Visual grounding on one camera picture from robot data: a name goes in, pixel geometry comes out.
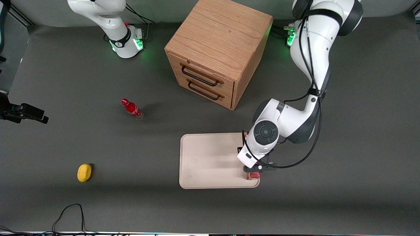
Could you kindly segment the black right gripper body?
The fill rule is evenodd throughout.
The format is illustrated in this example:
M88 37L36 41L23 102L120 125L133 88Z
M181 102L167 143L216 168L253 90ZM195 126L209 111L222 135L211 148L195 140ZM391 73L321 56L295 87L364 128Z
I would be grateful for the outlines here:
M21 120L19 118L9 116L10 111L12 111L13 104L9 102L9 98L6 94L0 95L0 119L8 120L14 123L19 124Z

